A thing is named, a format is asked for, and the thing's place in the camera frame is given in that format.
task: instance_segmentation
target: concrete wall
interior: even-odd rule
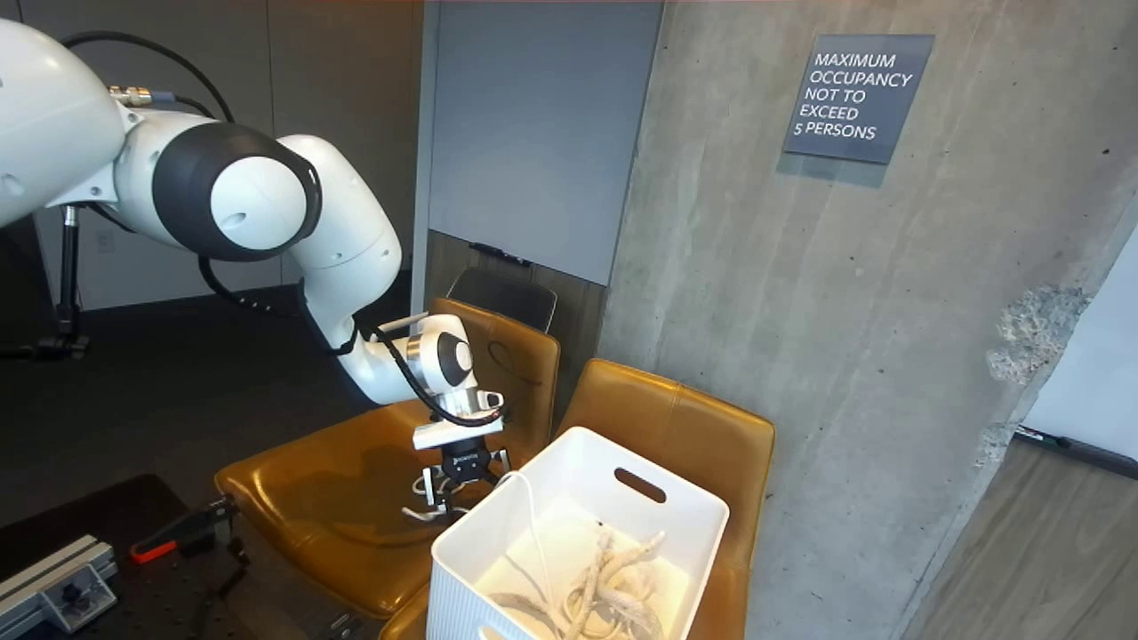
[[[881,185],[780,169],[820,33],[931,33]],[[1033,396],[1001,313],[1138,218],[1138,5],[674,0],[603,353],[780,424],[750,636],[897,636]]]
[[[115,28],[171,46],[213,79],[236,120],[271,134],[332,139],[389,205],[401,246],[412,246],[419,0],[12,0],[0,5],[0,16],[24,16],[62,39]],[[79,54],[105,80],[151,80],[216,108],[192,73],[151,51],[92,41]],[[37,225],[56,284],[62,218],[39,212]],[[286,256],[216,271],[233,289],[298,278]],[[196,256],[126,236],[99,218],[81,225],[79,289],[85,310],[211,295]]]

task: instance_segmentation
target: white wall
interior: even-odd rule
[[[1070,437],[1129,463],[1138,472],[1138,236],[1109,265],[1100,295],[1080,313],[1052,377],[1040,387],[1025,424]]]
[[[661,0],[432,8],[419,218],[607,284]]]
[[[200,64],[243,123],[271,134],[315,130],[332,139],[380,197],[409,246],[419,5],[37,0],[24,5],[24,20],[53,34],[115,28],[158,39]],[[192,73],[158,54],[119,41],[92,41],[79,54],[106,80],[154,80],[211,103]],[[39,212],[37,225],[50,284],[56,284],[56,212]],[[222,264],[216,271],[233,289],[298,278],[287,256]],[[211,295],[196,274],[196,256],[126,236],[99,218],[81,222],[81,310],[186,295]]]

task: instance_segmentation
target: sign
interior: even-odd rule
[[[786,154],[889,162],[931,34],[822,34],[786,129]]]

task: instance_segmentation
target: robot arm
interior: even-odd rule
[[[357,313],[392,289],[401,249],[332,143],[126,108],[70,51],[0,20],[0,226],[70,203],[99,203],[134,236],[196,256],[291,254],[305,310],[357,387],[377,405],[434,405],[419,447],[502,431],[502,399],[478,391],[454,316],[418,316],[407,336],[357,332]]]

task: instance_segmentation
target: white basket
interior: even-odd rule
[[[656,588],[649,598],[656,636],[687,636],[726,518],[722,496],[574,427],[434,540],[426,636],[553,636],[541,614],[526,614],[502,595],[549,600],[559,614],[574,584],[594,564],[603,538],[611,552],[657,545],[624,579],[633,589]]]

